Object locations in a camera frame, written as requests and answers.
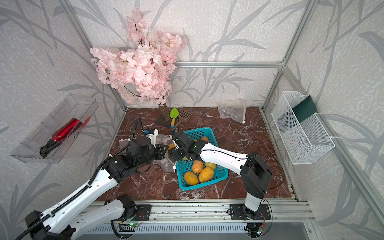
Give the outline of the teal plastic basket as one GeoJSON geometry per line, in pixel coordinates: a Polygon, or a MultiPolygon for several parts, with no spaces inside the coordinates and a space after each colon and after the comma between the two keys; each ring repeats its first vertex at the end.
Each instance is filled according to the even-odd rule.
{"type": "MultiPolygon", "coordinates": [[[[185,131],[185,134],[193,140],[206,140],[214,146],[218,146],[217,140],[211,128],[198,128],[185,131]]],[[[177,175],[179,186],[183,191],[195,190],[216,184],[226,180],[228,170],[217,164],[206,163],[202,160],[179,161],[177,163],[177,175]]]]}

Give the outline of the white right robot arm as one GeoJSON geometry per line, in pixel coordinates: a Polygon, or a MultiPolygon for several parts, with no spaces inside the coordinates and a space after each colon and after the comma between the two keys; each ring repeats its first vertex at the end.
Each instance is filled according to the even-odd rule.
{"type": "Polygon", "coordinates": [[[215,180],[218,168],[230,170],[242,179],[247,191],[242,206],[231,204],[232,220],[271,220],[272,209],[263,205],[262,200],[268,191],[272,179],[272,171],[262,157],[255,152],[239,154],[221,149],[206,139],[191,139],[184,132],[172,131],[171,139],[175,147],[170,150],[170,156],[176,161],[192,161],[180,185],[202,187],[215,180]]]}

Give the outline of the large brown potato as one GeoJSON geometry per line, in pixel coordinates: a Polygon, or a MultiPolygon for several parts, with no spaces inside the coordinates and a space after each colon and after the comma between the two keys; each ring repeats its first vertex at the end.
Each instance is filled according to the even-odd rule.
{"type": "Polygon", "coordinates": [[[200,183],[205,183],[210,181],[214,176],[215,171],[212,168],[206,167],[199,174],[200,183]]]}

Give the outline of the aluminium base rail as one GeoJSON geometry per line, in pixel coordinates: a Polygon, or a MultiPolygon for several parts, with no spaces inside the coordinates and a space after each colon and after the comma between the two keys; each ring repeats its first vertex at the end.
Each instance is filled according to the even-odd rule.
{"type": "Polygon", "coordinates": [[[315,217],[307,202],[290,198],[266,199],[254,218],[243,212],[243,199],[137,201],[140,213],[113,225],[106,221],[92,234],[250,233],[269,232],[278,223],[302,223],[310,232],[315,217]]]}

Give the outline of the clear acrylic wall shelf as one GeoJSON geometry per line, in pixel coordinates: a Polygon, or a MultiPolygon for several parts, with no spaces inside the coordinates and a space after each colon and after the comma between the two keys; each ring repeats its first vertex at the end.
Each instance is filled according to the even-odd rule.
{"type": "Polygon", "coordinates": [[[85,128],[99,105],[95,98],[67,95],[60,104],[24,139],[12,152],[11,156],[23,163],[58,164],[85,128]],[[76,118],[83,125],[64,142],[51,151],[46,158],[40,156],[40,149],[54,132],[76,118]]]}

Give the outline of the dark green card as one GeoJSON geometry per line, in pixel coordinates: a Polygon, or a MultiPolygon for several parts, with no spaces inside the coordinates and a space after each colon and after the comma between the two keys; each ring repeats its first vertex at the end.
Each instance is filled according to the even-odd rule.
{"type": "Polygon", "coordinates": [[[311,96],[307,96],[301,103],[292,108],[292,110],[299,123],[303,122],[318,111],[311,96]]]}

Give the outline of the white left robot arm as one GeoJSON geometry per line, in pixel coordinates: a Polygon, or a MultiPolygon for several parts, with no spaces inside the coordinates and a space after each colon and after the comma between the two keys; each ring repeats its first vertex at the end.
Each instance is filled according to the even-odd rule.
{"type": "Polygon", "coordinates": [[[75,240],[102,224],[133,218],[135,202],[123,195],[106,205],[82,214],[94,200],[137,172],[141,166],[164,159],[168,146],[156,144],[155,135],[138,136],[97,167],[90,180],[55,206],[43,212],[33,211],[25,218],[27,229],[17,236],[34,240],[75,240]]]}

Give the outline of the green-yellow potato right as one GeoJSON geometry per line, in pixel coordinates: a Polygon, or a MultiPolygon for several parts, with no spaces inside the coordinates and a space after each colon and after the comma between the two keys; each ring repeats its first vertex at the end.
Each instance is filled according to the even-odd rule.
{"type": "Polygon", "coordinates": [[[215,169],[217,168],[217,165],[216,165],[216,164],[208,163],[208,162],[205,162],[205,166],[206,166],[206,167],[209,167],[209,168],[212,168],[213,170],[215,170],[215,169]]]}

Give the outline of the clear zipper bag with dots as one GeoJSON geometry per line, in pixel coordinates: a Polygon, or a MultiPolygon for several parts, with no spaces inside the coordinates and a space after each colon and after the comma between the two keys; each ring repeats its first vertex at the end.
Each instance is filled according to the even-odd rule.
{"type": "Polygon", "coordinates": [[[129,144],[131,142],[131,139],[122,139],[119,140],[119,150],[127,149],[129,144]]]}

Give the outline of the green toy shovel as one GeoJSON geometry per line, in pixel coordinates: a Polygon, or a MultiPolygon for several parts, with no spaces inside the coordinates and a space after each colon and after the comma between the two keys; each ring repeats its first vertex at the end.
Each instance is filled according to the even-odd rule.
{"type": "Polygon", "coordinates": [[[176,121],[176,118],[179,117],[179,111],[177,108],[172,108],[172,110],[170,111],[170,118],[172,119],[171,121],[171,129],[174,129],[175,128],[175,121],[176,121]]]}

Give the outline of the pink cherry blossom tree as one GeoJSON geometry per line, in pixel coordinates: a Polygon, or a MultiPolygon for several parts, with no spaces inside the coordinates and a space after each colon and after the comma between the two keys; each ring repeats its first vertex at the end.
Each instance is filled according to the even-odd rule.
{"type": "Polygon", "coordinates": [[[177,54],[188,39],[151,30],[139,9],[133,9],[126,22],[128,40],[136,45],[134,49],[90,49],[98,79],[129,104],[141,101],[163,107],[173,90],[170,77],[177,68],[177,54]]]}

